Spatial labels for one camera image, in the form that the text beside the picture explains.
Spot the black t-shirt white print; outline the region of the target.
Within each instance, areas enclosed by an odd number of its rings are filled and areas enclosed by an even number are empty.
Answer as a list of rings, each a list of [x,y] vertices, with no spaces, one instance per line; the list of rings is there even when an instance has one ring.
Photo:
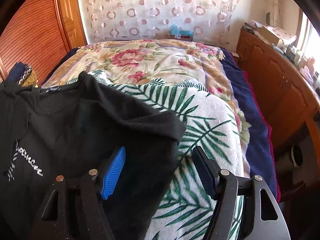
[[[118,148],[126,159],[104,202],[116,239],[144,239],[172,180],[185,125],[171,111],[98,83],[50,89],[1,83],[1,239],[27,239],[58,176],[99,168]]]

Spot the folded navy clothes stack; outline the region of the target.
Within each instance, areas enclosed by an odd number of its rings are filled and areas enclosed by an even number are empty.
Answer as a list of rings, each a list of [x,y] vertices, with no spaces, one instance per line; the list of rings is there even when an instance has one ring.
[[[37,75],[32,66],[21,61],[14,64],[5,81],[14,82],[22,87],[37,87],[38,83]]]

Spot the palm leaf print blanket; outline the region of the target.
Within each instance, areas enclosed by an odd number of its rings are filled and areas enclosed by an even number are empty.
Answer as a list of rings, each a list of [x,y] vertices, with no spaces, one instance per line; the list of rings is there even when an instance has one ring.
[[[178,146],[178,167],[151,220],[146,239],[201,239],[216,202],[206,194],[191,152],[200,146],[221,168],[237,176],[244,174],[245,142],[231,107],[195,80],[170,86],[157,78],[143,85],[116,85],[116,89],[161,112],[175,112],[186,127]]]

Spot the navy blue bed sheet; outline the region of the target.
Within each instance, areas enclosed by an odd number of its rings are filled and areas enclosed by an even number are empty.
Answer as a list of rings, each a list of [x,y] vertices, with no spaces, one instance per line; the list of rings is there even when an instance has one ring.
[[[268,184],[276,201],[281,194],[277,182],[274,165],[273,146],[271,142],[272,128],[265,121],[256,101],[253,88],[248,81],[247,73],[241,70],[234,61],[232,54],[225,48],[221,49],[225,59],[221,61],[223,69],[231,82],[235,99],[243,111],[246,121],[251,125],[246,159],[249,163],[250,176],[259,174]]]

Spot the floral quilt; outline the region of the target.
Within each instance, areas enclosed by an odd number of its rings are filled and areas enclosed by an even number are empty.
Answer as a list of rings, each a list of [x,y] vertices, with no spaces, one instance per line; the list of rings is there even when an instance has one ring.
[[[240,110],[221,61],[222,49],[178,40],[106,41],[80,47],[44,82],[65,85],[84,72],[102,70],[114,84],[144,85],[157,78],[167,86],[195,79],[233,110],[242,148],[249,143],[249,123]]]

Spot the long wooden cabinet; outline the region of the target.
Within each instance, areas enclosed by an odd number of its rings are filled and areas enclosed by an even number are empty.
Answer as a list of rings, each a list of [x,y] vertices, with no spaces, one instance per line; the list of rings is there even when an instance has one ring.
[[[274,149],[288,143],[308,118],[319,112],[319,99],[285,57],[245,28],[236,51],[260,110],[271,126]]]

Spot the pink item on cabinet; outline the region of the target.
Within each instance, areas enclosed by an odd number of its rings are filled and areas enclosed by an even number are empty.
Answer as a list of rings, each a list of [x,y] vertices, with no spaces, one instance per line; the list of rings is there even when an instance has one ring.
[[[314,83],[314,81],[313,81],[313,75],[315,73],[314,64],[315,64],[315,58],[310,57],[306,61],[304,66],[302,68],[300,68],[300,74],[302,75],[302,77],[304,77],[304,79],[306,79],[306,81],[310,85],[313,85],[313,83]]]

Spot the light blue toy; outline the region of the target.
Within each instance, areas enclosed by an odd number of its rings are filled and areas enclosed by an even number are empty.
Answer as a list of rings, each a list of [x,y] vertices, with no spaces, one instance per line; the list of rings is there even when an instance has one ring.
[[[188,30],[182,30],[177,25],[172,25],[168,32],[169,39],[176,39],[180,41],[193,41],[194,33]]]

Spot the cardboard box with floral paper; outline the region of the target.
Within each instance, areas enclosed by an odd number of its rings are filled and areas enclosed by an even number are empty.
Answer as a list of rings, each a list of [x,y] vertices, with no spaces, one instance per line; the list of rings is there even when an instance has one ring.
[[[276,46],[289,45],[295,42],[297,36],[289,34],[280,27],[263,25],[259,31],[260,35],[269,43]]]

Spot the wooden louvered wardrobe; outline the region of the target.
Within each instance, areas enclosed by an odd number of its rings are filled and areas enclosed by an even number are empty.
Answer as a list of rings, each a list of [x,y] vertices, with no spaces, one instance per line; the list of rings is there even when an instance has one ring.
[[[86,43],[78,0],[25,0],[1,33],[1,80],[21,61],[42,84],[68,52]]]

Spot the circle pattern sheer curtain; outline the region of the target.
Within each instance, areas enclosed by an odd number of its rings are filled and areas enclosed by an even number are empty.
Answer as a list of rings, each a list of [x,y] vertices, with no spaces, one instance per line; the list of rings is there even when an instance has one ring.
[[[168,38],[172,25],[194,41],[224,46],[239,0],[78,0],[88,43]]]

